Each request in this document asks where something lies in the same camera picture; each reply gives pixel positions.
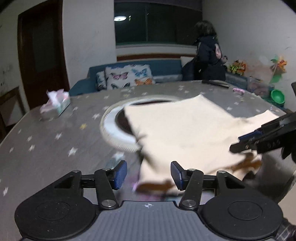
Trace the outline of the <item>clear plastic toy box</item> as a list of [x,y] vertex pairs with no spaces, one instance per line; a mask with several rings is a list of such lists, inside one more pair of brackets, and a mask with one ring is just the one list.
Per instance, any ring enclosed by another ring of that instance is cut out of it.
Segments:
[[268,97],[270,93],[266,83],[253,77],[249,77],[247,80],[247,90],[260,97]]

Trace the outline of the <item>tissue pack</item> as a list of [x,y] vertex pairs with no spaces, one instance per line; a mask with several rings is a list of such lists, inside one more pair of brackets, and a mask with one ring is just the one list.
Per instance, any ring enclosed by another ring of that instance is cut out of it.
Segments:
[[58,118],[70,105],[69,92],[60,89],[47,91],[49,100],[40,107],[40,114],[43,119]]

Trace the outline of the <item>dark window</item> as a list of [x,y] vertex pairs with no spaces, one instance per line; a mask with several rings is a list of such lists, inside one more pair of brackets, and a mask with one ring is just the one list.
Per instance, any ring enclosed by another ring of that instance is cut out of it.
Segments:
[[195,45],[201,1],[115,1],[117,45]]

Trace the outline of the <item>pink small object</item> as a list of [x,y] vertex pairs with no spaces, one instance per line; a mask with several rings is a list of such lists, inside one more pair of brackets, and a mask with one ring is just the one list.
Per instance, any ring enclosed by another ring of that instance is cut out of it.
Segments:
[[233,88],[233,92],[244,94],[245,93],[245,90],[244,89],[241,89],[241,88]]

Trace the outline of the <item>large butterfly pillow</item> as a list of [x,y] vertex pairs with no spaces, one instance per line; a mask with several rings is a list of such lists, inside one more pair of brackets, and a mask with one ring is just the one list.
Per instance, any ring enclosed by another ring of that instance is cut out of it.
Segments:
[[105,77],[107,90],[155,84],[149,65],[106,67]]

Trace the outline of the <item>person in dark clothes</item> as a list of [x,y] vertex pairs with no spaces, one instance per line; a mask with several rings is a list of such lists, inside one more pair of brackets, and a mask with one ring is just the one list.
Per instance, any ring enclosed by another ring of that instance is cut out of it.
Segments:
[[211,22],[202,20],[195,25],[197,51],[195,57],[182,68],[182,80],[225,81],[222,51]]

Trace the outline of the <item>cream garment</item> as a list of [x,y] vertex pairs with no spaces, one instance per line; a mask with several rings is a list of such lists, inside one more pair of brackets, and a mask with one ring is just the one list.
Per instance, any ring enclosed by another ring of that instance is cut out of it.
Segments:
[[124,109],[141,146],[138,192],[178,195],[171,162],[206,175],[225,170],[238,179],[256,173],[262,156],[255,151],[233,154],[238,138],[276,119],[267,110],[250,118],[236,118],[202,95],[176,102],[130,105]]

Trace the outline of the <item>black remote bar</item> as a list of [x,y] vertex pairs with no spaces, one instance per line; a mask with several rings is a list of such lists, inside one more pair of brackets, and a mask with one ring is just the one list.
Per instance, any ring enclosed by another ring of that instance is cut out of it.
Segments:
[[221,81],[221,80],[202,80],[203,84],[209,84],[209,85],[214,85],[214,86],[219,86],[219,87],[223,87],[223,88],[229,88],[230,85],[225,82],[225,81]]

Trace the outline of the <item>grey star-patterned tablecloth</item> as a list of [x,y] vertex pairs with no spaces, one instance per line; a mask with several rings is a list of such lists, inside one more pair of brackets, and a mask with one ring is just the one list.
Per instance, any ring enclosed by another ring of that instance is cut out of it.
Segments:
[[38,108],[28,112],[1,143],[1,240],[20,240],[15,224],[17,206],[65,174],[80,170],[92,174],[110,168],[119,150],[100,132],[106,110],[131,98],[170,96],[192,98],[199,94],[235,117],[251,117],[270,110],[284,112],[255,95],[236,94],[199,81],[168,82],[127,89],[83,94],[56,119],[42,120]]

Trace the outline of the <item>round induction cooktop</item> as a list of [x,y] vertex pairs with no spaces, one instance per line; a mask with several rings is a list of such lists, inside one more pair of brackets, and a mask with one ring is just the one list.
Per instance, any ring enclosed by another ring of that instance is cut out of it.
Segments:
[[103,139],[112,147],[134,153],[141,149],[125,117],[126,106],[148,105],[163,102],[179,101],[181,98],[171,95],[148,95],[121,100],[108,107],[100,121],[100,132]]

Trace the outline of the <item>colourful pinwheel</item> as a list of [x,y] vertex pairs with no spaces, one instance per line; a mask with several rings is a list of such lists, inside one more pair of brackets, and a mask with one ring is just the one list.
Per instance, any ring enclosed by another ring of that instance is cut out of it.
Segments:
[[287,61],[283,59],[281,56],[275,56],[274,58],[271,59],[272,65],[270,67],[272,71],[272,77],[270,80],[270,84],[278,83],[282,75],[285,74],[286,71],[286,66],[287,66]]

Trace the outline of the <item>small butterfly pillow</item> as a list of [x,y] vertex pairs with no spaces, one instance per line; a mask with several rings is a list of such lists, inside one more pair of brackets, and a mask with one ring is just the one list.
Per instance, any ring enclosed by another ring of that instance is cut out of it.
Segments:
[[107,90],[104,71],[100,71],[96,73],[96,87],[97,87],[97,91]]

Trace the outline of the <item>green plastic bowl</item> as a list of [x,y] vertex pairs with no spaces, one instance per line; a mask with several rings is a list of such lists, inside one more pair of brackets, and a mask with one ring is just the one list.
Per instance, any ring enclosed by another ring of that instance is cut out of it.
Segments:
[[278,89],[274,89],[270,93],[271,99],[277,104],[285,103],[285,95]]

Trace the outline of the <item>blue sofa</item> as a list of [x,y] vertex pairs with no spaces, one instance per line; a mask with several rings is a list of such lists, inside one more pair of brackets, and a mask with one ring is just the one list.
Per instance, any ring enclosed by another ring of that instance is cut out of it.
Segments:
[[94,66],[89,68],[85,79],[69,90],[69,94],[78,96],[140,85],[200,80],[196,67],[195,59],[184,66],[180,59],[145,59]]

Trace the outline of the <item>colourful plush toys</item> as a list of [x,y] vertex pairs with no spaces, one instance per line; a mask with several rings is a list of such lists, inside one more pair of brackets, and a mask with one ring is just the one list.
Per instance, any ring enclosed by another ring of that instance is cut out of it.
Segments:
[[228,71],[232,74],[243,76],[247,68],[247,64],[244,61],[236,60],[230,65]]

